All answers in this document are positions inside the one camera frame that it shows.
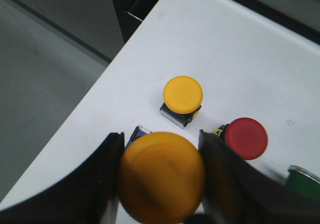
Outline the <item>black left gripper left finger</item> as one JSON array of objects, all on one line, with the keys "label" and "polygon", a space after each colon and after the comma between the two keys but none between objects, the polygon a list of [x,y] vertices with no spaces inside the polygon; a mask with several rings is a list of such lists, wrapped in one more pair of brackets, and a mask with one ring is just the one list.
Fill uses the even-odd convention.
[{"label": "black left gripper left finger", "polygon": [[110,133],[66,177],[37,195],[6,208],[2,224],[114,224],[119,201],[117,169],[124,152],[123,133]]}]

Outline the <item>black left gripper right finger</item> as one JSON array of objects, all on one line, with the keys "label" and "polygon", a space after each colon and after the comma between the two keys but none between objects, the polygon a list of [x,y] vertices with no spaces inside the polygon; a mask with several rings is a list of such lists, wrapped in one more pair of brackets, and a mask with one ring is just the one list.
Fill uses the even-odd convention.
[{"label": "black left gripper right finger", "polygon": [[203,209],[217,224],[318,224],[320,204],[270,179],[216,134],[199,132]]}]

